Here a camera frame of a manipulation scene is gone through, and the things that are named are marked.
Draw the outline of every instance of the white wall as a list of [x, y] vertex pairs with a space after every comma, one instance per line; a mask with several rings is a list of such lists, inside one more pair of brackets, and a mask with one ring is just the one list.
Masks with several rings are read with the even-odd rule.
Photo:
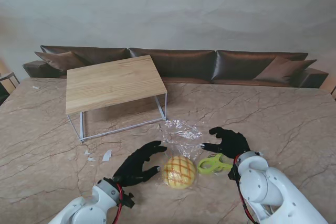
[[336, 0], [0, 0], [0, 57], [19, 79], [42, 44], [307, 51], [335, 77], [335, 32]]

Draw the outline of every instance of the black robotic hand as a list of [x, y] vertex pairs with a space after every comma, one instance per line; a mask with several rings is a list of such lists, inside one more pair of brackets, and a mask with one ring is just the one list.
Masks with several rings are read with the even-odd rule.
[[112, 180], [120, 186], [134, 186], [148, 181], [159, 172], [159, 166], [142, 171], [142, 165], [150, 160], [150, 156], [158, 152], [165, 152], [167, 147], [160, 146], [161, 141], [153, 141], [145, 144], [133, 152], [119, 167]]
[[229, 158], [235, 158], [237, 155], [250, 151], [246, 138], [232, 130], [225, 130], [222, 127], [215, 127], [209, 130], [211, 135], [216, 134], [216, 138], [221, 138], [220, 144], [202, 144], [202, 149], [215, 153], [223, 153]]

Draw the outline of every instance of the marble surface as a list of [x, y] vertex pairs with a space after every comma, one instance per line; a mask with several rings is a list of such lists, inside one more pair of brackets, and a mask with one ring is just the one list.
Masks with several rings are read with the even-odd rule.
[[[252, 150], [282, 170], [321, 212], [336, 222], [336, 103], [319, 89], [168, 84], [170, 120], [186, 120], [215, 143], [208, 129], [222, 126], [244, 134]], [[126, 157], [152, 140], [163, 125], [150, 124], [81, 144], [65, 116], [66, 80], [27, 79], [0, 107], [0, 217], [2, 223], [48, 223], [75, 197], [91, 195]], [[154, 99], [91, 111], [89, 134], [160, 117]], [[72, 116], [78, 126], [78, 116]], [[112, 149], [112, 157], [102, 162]], [[88, 161], [85, 151], [95, 161]], [[208, 155], [203, 152], [200, 158]], [[163, 157], [156, 154], [150, 167]], [[247, 223], [237, 188], [227, 172], [199, 175], [192, 189], [147, 183], [125, 188], [135, 195], [120, 223]], [[109, 212], [111, 223], [116, 209]]]

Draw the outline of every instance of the bread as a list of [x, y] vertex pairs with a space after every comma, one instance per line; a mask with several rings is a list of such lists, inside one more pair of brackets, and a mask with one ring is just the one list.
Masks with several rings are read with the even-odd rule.
[[168, 186], [174, 189], [184, 189], [194, 182], [196, 167], [189, 158], [175, 156], [164, 165], [162, 176]]

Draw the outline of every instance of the cable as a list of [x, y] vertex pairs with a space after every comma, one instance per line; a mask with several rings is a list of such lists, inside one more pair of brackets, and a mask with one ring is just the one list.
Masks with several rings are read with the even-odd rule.
[[238, 179], [238, 175], [239, 175], [239, 174], [238, 174], [238, 168], [237, 168], [237, 165], [236, 165], [239, 156], [240, 156], [240, 154], [237, 155], [237, 156], [235, 157], [234, 161], [233, 161], [233, 166], [234, 166], [234, 167], [233, 167], [233, 173], [234, 173], [235, 182], [236, 182], [237, 187], [238, 187], [238, 192], [239, 192], [239, 196], [240, 196], [240, 201], [241, 201], [241, 203], [243, 204], [243, 209], [244, 209], [244, 211], [245, 211], [245, 214], [246, 214], [247, 218], [249, 218], [249, 220], [252, 221], [253, 224], [259, 224], [258, 222], [254, 221], [254, 219], [253, 219], [251, 213], [249, 212], [249, 210], [248, 210], [248, 208], [247, 208], [247, 205], [246, 205], [246, 203], [245, 203], [245, 201], [244, 201], [242, 192], [240, 191], [239, 179]]
[[120, 199], [120, 202], [119, 202], [119, 205], [118, 205], [118, 211], [117, 211], [117, 214], [114, 218], [114, 221], [112, 222], [112, 224], [116, 224], [118, 219], [119, 219], [119, 215], [121, 213], [121, 208], [122, 208], [122, 204], [121, 204], [121, 200], [122, 200], [122, 189], [121, 189], [121, 186], [119, 184], [117, 184], [117, 188], [118, 188], [118, 191], [119, 191], [119, 199]]

